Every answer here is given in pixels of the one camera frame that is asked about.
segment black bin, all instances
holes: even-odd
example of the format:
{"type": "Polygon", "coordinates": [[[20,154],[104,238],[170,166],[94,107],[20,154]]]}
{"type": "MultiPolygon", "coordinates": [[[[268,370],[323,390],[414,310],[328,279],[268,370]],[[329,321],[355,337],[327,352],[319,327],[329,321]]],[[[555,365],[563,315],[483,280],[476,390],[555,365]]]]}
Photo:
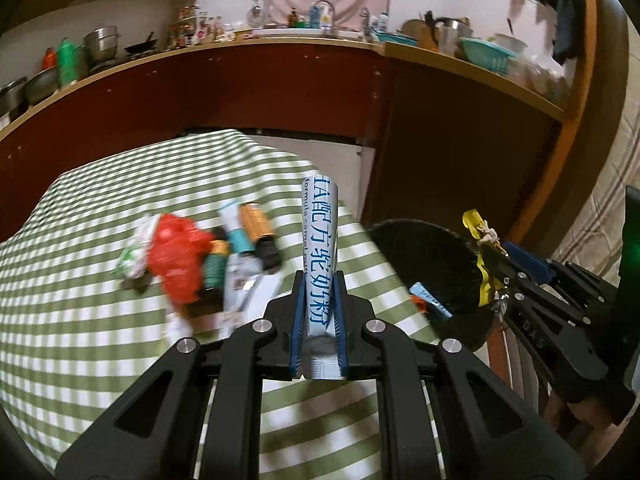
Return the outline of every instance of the black bin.
{"type": "Polygon", "coordinates": [[[446,321],[430,314],[439,338],[456,338],[473,351],[484,344],[495,316],[486,306],[478,307],[482,274],[470,240],[411,219],[376,224],[369,236],[407,290],[421,282],[453,314],[446,321]]]}

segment metal screw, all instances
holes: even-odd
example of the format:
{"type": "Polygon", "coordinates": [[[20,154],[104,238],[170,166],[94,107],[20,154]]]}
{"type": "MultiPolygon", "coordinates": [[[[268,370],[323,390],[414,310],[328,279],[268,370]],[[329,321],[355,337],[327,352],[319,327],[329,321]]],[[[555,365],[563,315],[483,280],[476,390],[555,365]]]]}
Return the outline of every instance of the metal screw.
{"type": "Polygon", "coordinates": [[[268,332],[271,330],[272,326],[273,324],[268,319],[257,319],[254,321],[254,324],[252,324],[252,327],[256,332],[268,332]]]}
{"type": "Polygon", "coordinates": [[[449,338],[442,342],[442,347],[450,354],[457,354],[462,350],[462,343],[457,339],[449,338]]]}
{"type": "Polygon", "coordinates": [[[180,339],[180,341],[178,341],[178,346],[176,348],[178,349],[178,352],[188,354],[189,352],[193,352],[196,349],[196,341],[195,339],[191,339],[190,337],[185,337],[184,339],[180,339]]]}
{"type": "Polygon", "coordinates": [[[385,329],[385,322],[379,319],[369,319],[365,326],[369,332],[382,332],[385,329]]]}

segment red plastic bag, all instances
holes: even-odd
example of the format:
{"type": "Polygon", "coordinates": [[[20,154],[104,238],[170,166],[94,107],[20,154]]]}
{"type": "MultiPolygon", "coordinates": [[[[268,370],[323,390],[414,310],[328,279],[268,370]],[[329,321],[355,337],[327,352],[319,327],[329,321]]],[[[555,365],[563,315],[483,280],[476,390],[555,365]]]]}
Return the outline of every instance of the red plastic bag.
{"type": "Polygon", "coordinates": [[[175,305],[198,300],[202,288],[202,259],[209,253],[213,235],[193,221],[172,214],[160,217],[146,266],[162,279],[162,288],[175,305]]]}

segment dark towel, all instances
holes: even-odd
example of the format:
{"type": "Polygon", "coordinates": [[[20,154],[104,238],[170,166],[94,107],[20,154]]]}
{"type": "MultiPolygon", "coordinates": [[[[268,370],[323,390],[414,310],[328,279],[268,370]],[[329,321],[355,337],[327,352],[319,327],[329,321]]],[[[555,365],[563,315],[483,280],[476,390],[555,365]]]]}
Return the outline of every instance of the dark towel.
{"type": "Polygon", "coordinates": [[[559,64],[584,54],[584,6],[584,0],[558,0],[554,59],[559,64]]]}

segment stainless steel pot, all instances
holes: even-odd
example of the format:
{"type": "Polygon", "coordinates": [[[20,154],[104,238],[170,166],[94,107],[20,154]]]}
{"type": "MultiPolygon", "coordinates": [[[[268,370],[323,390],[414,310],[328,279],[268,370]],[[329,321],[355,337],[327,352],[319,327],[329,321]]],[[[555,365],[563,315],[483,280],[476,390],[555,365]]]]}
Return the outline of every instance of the stainless steel pot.
{"type": "Polygon", "coordinates": [[[93,62],[101,63],[116,57],[118,37],[118,27],[102,27],[87,34],[82,42],[88,47],[93,62]]]}
{"type": "Polygon", "coordinates": [[[52,66],[33,76],[24,86],[24,92],[31,105],[36,105],[51,97],[60,88],[58,67],[52,66]]]}
{"type": "Polygon", "coordinates": [[[27,78],[21,77],[0,88],[0,117],[9,114],[9,120],[15,121],[27,111],[29,102],[24,94],[26,82],[27,78]]]}
{"type": "Polygon", "coordinates": [[[436,20],[433,21],[431,25],[431,37],[433,38],[433,41],[436,42],[436,44],[438,44],[438,37],[436,34],[436,31],[438,30],[436,28],[437,23],[442,23],[445,27],[449,27],[449,28],[452,28],[453,30],[456,30],[458,32],[459,38],[471,38],[474,34],[473,29],[469,27],[466,23],[462,22],[462,20],[458,20],[456,18],[445,18],[445,17],[437,18],[436,20]]]}

